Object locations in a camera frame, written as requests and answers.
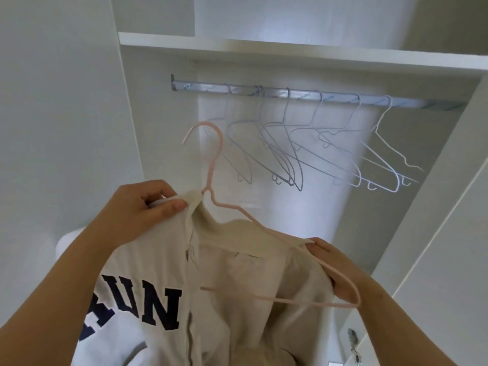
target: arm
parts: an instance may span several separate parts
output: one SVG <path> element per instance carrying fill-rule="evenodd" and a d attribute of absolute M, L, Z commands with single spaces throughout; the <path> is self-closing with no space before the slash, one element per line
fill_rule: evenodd
<path fill-rule="evenodd" d="M 101 269 L 117 247 L 186 207 L 146 205 L 174 195 L 161 180 L 121 186 L 0 329 L 0 364 L 69 365 Z"/>
<path fill-rule="evenodd" d="M 455 366 L 393 298 L 369 275 L 360 270 L 336 247 L 318 238 L 308 244 L 308 250 L 330 264 L 356 284 L 361 295 L 358 308 L 378 361 L 382 366 L 411 366 L 442 364 Z M 353 302 L 351 288 L 333 272 L 324 271 L 331 277 L 334 293 L 342 300 Z"/>

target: shelf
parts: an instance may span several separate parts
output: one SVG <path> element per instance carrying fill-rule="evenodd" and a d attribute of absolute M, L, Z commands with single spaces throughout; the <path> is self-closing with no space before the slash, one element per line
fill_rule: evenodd
<path fill-rule="evenodd" d="M 488 56 L 300 45 L 119 32 L 124 46 L 157 48 L 195 60 L 481 77 Z"/>

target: black letter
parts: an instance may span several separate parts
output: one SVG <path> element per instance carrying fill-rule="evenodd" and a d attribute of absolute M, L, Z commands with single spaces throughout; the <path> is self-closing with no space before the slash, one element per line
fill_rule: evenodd
<path fill-rule="evenodd" d="M 180 304 L 180 289 L 165 289 L 164 295 L 168 297 L 168 311 L 165 311 L 158 298 L 154 285 L 143 280 L 144 288 L 144 314 L 143 322 L 150 325 L 156 325 L 153 318 L 152 308 L 154 306 L 159 319 L 161 320 L 164 330 L 176 330 L 180 323 L 178 322 L 178 305 Z"/>
<path fill-rule="evenodd" d="M 137 311 L 136 300 L 134 299 L 134 292 L 132 291 L 132 281 L 130 279 L 126 279 L 125 277 L 119 276 L 120 282 L 124 285 L 125 291 L 127 296 L 129 297 L 130 305 L 125 304 L 122 295 L 120 294 L 120 290 L 117 287 L 117 279 L 113 276 L 102 275 L 103 279 L 107 282 L 110 290 L 112 291 L 112 295 L 114 296 L 115 303 L 117 307 L 121 311 L 127 311 L 132 313 L 134 316 L 139 318 L 139 312 Z"/>
<path fill-rule="evenodd" d="M 98 317 L 97 324 L 100 326 L 105 325 L 108 320 L 112 318 L 115 314 L 113 309 L 108 309 L 103 303 L 97 303 L 98 297 L 93 293 L 92 300 L 90 302 L 90 307 L 88 308 L 88 313 L 93 312 L 95 316 Z M 94 330 L 90 326 L 83 324 L 82 333 L 80 335 L 80 341 L 94 334 Z"/>

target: white jersey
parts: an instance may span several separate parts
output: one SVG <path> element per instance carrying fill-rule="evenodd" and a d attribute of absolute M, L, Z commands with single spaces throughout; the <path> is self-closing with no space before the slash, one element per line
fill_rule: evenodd
<path fill-rule="evenodd" d="M 332 301 L 332 285 L 320 265 L 250 221 L 217 223 L 199 190 L 177 198 L 188 203 L 183 212 L 119 247 L 107 261 L 72 364 L 318 364 L 330 308 L 229 296 L 200 286 Z M 58 257 L 79 233 L 60 240 Z M 283 238 L 297 246 L 309 242 Z"/>

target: metal rod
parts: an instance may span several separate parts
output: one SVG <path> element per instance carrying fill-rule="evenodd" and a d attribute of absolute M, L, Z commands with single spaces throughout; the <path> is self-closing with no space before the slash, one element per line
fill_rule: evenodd
<path fill-rule="evenodd" d="M 178 81 L 174 75 L 171 75 L 171 88 L 173 91 L 187 92 L 205 92 L 212 94 L 228 94 L 229 90 L 232 95 L 241 95 L 249 97 L 259 97 L 257 86 L 227 85 L 224 83 L 205 83 Z M 288 98 L 288 89 L 264 87 L 266 98 Z M 351 93 L 326 92 L 322 91 L 324 101 L 339 103 L 357 103 L 358 95 Z M 389 99 L 386 96 L 362 95 L 362 105 L 388 106 Z M 318 91 L 295 90 L 290 89 L 290 99 L 320 101 Z M 434 100 L 434 99 L 414 99 L 414 98 L 394 98 L 392 97 L 392 108 L 415 108 L 429 109 L 442 112 L 461 112 L 465 109 L 467 103 L 462 101 Z"/>

